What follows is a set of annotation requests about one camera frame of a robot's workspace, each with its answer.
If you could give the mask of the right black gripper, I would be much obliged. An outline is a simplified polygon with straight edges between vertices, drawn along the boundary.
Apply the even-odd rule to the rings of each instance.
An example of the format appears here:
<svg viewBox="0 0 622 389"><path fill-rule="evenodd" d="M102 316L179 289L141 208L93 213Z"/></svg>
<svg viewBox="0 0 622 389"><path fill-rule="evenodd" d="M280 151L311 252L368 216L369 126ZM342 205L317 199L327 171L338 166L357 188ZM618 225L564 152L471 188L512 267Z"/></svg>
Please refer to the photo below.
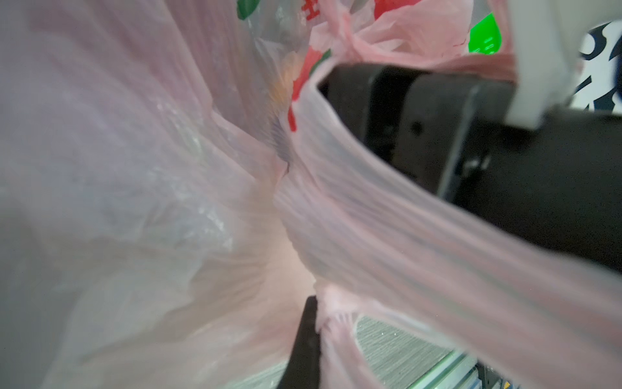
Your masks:
<svg viewBox="0 0 622 389"><path fill-rule="evenodd" d="M340 65L320 93L355 139L427 192L536 246L621 268L621 118L558 108L504 123L514 87Z"/></svg>

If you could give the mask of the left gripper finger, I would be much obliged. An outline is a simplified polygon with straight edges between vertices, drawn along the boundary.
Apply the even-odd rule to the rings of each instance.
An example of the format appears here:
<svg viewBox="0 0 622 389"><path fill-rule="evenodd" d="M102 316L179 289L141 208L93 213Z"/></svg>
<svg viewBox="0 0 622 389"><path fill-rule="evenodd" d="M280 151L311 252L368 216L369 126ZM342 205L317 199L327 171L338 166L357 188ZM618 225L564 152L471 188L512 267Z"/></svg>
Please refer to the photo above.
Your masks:
<svg viewBox="0 0 622 389"><path fill-rule="evenodd" d="M288 364L277 389L319 389L321 337L316 332L317 298L305 302Z"/></svg>

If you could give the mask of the green plastic perforated basket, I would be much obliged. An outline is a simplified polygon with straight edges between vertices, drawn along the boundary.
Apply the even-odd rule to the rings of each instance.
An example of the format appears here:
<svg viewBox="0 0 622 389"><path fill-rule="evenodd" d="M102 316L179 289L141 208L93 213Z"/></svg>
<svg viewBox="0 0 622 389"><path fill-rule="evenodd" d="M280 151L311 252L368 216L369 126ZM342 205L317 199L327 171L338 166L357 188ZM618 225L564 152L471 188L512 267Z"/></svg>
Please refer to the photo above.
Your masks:
<svg viewBox="0 0 622 389"><path fill-rule="evenodd" d="M493 13L485 16L470 30L468 51L492 55L501 49L502 35Z"/></svg>

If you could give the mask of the pink plastic bag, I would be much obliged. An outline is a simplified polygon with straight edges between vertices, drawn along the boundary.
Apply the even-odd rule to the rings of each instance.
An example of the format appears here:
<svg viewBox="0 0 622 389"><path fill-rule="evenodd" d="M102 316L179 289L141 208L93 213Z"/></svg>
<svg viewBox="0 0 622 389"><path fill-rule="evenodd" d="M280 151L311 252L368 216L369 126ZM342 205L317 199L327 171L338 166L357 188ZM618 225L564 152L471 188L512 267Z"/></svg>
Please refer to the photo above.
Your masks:
<svg viewBox="0 0 622 389"><path fill-rule="evenodd" d="M248 53L230 3L196 49L179 1L1 4L1 385L217 388L291 348L319 279L323 388L377 388L357 314L463 346L529 388L621 385L621 278L400 178L313 85L292 163L220 108Z"/></svg>

